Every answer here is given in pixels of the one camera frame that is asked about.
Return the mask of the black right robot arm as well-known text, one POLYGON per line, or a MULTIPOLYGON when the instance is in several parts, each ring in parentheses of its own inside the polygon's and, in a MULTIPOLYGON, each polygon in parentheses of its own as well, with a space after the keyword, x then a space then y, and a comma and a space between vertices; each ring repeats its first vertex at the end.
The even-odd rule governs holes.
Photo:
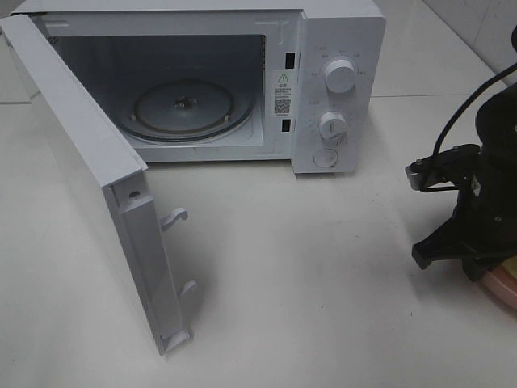
POLYGON ((480 280, 516 254, 516 88, 493 95, 475 120, 479 145, 459 145, 406 168, 410 186, 424 192, 452 183, 458 192, 452 216, 413 245, 422 269, 459 260, 466 276, 480 280))

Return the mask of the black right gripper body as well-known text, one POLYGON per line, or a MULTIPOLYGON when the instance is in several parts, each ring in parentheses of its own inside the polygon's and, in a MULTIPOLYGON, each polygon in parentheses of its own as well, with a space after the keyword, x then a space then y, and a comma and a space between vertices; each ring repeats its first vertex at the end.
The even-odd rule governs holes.
POLYGON ((455 161, 458 187, 455 226, 460 259, 516 254, 516 165, 502 161, 455 161))

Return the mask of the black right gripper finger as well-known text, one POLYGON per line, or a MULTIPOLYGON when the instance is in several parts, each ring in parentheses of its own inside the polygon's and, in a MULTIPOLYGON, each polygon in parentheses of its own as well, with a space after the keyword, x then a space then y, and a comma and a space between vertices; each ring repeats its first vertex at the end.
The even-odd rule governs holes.
POLYGON ((412 246, 411 255, 421 269, 434 261, 457 259, 464 253, 459 229, 454 221, 446 221, 433 233, 412 246))
POLYGON ((501 263, 497 256, 465 256, 462 259, 462 270, 472 282, 479 281, 487 272, 494 270, 501 263))

